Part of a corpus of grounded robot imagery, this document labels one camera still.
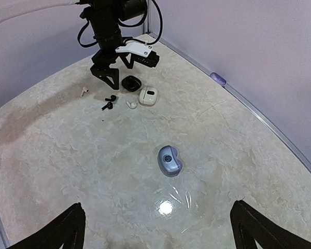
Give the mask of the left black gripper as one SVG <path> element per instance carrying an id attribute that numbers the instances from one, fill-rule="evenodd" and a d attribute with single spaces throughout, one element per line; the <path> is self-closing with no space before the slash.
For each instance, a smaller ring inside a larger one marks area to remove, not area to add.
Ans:
<path id="1" fill-rule="evenodd" d="M 134 56 L 129 52 L 119 53 L 119 57 L 128 69 L 134 66 Z M 119 90 L 119 70 L 111 68 L 116 63 L 118 54 L 114 52 L 103 53 L 99 50 L 93 57 L 90 70 L 93 76 L 105 82 L 113 90 Z"/>

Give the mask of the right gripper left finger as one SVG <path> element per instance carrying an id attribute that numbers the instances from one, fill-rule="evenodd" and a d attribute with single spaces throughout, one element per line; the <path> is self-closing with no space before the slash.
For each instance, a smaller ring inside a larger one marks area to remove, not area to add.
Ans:
<path id="1" fill-rule="evenodd" d="M 75 203 L 42 229 L 10 248 L 83 248 L 85 227 L 85 211 L 80 203 Z"/>

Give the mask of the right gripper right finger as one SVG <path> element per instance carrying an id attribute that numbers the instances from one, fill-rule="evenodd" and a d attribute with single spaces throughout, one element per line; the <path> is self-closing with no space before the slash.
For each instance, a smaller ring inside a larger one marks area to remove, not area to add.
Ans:
<path id="1" fill-rule="evenodd" d="M 235 201 L 230 220 L 236 248 L 311 248 L 311 242 L 276 225 L 243 200 Z"/>

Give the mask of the purple earbud charging case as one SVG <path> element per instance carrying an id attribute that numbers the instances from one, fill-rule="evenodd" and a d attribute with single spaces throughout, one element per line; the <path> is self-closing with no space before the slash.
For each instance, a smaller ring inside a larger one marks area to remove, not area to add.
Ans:
<path id="1" fill-rule="evenodd" d="M 167 145 L 158 152 L 158 165 L 161 172 L 167 177 L 177 176 L 182 168 L 182 162 L 177 158 L 178 151 L 175 147 Z"/>

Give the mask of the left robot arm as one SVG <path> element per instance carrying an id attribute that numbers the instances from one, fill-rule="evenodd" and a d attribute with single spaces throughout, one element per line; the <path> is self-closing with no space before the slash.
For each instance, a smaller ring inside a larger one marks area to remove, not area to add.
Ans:
<path id="1" fill-rule="evenodd" d="M 87 57 L 81 33 L 92 28 L 91 72 L 104 82 L 120 56 L 120 26 L 141 15 L 145 1 L 0 1 L 0 105 L 55 72 Z"/>

